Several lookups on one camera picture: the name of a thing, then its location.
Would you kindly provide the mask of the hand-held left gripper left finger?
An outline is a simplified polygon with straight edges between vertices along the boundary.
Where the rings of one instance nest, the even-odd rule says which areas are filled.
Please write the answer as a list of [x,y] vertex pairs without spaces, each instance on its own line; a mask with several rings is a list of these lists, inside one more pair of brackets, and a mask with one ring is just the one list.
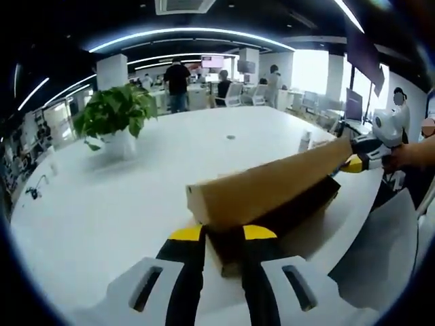
[[203,288],[205,229],[174,231],[107,289],[109,320],[122,325],[193,325]]

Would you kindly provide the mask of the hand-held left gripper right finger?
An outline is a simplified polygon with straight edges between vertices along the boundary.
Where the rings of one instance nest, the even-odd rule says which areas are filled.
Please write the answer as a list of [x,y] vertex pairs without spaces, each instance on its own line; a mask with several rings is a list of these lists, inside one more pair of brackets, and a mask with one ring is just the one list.
[[337,284],[305,259],[282,257],[276,234],[243,226],[242,286],[252,325],[338,323]]

